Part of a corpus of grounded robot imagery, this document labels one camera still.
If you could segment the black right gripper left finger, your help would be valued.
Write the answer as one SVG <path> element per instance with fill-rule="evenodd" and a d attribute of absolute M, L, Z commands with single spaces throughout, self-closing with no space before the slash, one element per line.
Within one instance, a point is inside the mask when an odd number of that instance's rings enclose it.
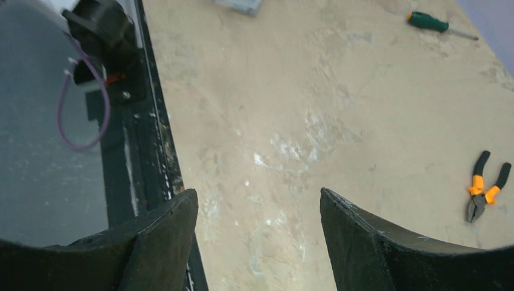
<path fill-rule="evenodd" d="M 181 290 L 198 214 L 187 189 L 68 246 L 1 241 L 2 290 Z"/>

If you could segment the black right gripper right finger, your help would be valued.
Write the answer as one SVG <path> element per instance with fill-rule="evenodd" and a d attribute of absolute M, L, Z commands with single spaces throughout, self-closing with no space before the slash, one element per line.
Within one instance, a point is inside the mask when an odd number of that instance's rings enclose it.
<path fill-rule="evenodd" d="M 513 247 L 440 241 L 321 189 L 320 214 L 338 290 L 512 290 Z"/>

